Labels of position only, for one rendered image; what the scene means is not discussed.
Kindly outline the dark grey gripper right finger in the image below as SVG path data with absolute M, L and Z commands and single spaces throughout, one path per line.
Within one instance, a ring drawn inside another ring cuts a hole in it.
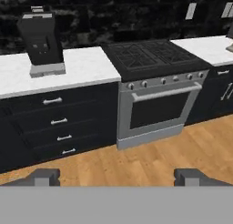
M 211 186 L 230 186 L 222 180 L 208 177 L 197 168 L 176 168 L 174 170 L 174 185 L 184 187 L 211 187 Z

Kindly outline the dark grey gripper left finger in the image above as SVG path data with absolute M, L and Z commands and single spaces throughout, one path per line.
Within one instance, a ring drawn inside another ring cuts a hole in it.
M 5 183 L 9 186 L 35 186 L 35 187 L 52 187 L 60 186 L 60 170 L 58 168 L 38 168 L 25 178 Z

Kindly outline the black and silver range oven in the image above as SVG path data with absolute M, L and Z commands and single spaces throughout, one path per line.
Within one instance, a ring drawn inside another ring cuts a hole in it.
M 102 46 L 119 75 L 119 150 L 181 133 L 212 67 L 166 39 Z

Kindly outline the black appliance on grey base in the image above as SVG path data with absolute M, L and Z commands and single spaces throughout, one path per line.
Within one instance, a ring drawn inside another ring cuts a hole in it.
M 60 42 L 55 14 L 42 6 L 32 6 L 17 21 L 31 61 L 32 78 L 62 75 L 66 72 L 63 47 Z

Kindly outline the grey wall socket plate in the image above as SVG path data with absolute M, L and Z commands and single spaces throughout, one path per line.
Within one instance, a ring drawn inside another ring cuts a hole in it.
M 193 18 L 193 15 L 194 15 L 195 10 L 196 10 L 196 6 L 197 6 L 196 3 L 190 3 L 188 5 L 187 14 L 186 14 L 186 17 L 185 17 L 186 20 L 191 20 Z
M 222 12 L 222 18 L 228 18 L 233 16 L 233 2 L 227 2 Z

